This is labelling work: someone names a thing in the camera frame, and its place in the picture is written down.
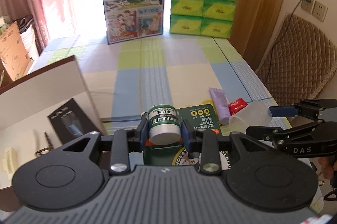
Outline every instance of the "silver bolt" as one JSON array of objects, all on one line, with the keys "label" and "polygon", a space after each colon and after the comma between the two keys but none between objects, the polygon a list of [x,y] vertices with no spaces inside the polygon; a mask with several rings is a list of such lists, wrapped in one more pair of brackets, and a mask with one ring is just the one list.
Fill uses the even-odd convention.
[{"label": "silver bolt", "polygon": [[168,172],[170,172],[171,170],[169,169],[169,168],[163,168],[163,169],[161,169],[161,172],[162,173],[168,173]]},{"label": "silver bolt", "polygon": [[219,165],[215,163],[206,163],[205,165],[203,165],[203,169],[206,172],[216,172],[219,168]]},{"label": "silver bolt", "polygon": [[127,169],[127,166],[122,163],[116,163],[114,165],[111,165],[110,169],[114,172],[120,173],[120,172],[124,172]]}]

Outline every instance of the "table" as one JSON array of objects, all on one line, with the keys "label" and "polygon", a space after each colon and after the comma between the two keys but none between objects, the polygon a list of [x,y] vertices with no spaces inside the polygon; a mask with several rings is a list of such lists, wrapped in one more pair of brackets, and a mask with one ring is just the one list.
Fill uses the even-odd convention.
[{"label": "table", "polygon": [[[153,105],[212,103],[209,87],[223,89],[228,102],[243,98],[247,103],[277,105],[226,39],[170,35],[168,29],[162,36],[112,45],[104,33],[71,36],[51,41],[33,71],[73,54],[108,133],[136,127],[140,114]],[[286,118],[272,118],[270,126],[290,128]],[[228,135],[230,128],[221,126],[221,131]],[[322,207],[318,189],[312,208]]]}]

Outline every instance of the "quilted chair cover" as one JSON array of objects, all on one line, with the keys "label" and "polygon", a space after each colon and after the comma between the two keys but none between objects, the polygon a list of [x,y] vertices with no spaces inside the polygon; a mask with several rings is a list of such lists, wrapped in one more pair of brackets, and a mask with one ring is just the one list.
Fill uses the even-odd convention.
[{"label": "quilted chair cover", "polygon": [[[286,15],[274,44],[285,33]],[[274,47],[266,80],[271,49],[255,73],[279,105],[290,105],[304,98],[315,98],[334,75],[337,48],[319,28],[293,15],[284,38]]]}]

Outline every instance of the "wall socket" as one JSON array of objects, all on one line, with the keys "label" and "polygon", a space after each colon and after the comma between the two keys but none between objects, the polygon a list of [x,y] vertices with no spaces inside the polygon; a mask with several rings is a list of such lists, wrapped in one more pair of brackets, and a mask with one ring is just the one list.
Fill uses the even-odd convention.
[{"label": "wall socket", "polygon": [[324,6],[322,3],[316,1],[314,8],[312,10],[312,15],[318,18],[320,21],[324,21],[326,12],[328,11],[327,7]]},{"label": "wall socket", "polygon": [[309,3],[308,1],[302,0],[301,8],[307,11],[309,14],[312,13],[312,7],[314,6],[315,0],[311,0]]}]

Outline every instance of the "human hand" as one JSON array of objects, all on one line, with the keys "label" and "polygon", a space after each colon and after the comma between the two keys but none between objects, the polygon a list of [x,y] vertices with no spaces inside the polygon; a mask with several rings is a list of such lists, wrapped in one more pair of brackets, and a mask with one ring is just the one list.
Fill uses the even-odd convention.
[{"label": "human hand", "polygon": [[329,158],[323,157],[318,159],[318,163],[321,165],[321,171],[325,179],[331,179],[334,176],[334,172],[337,171],[337,161],[332,165],[329,164]]}]

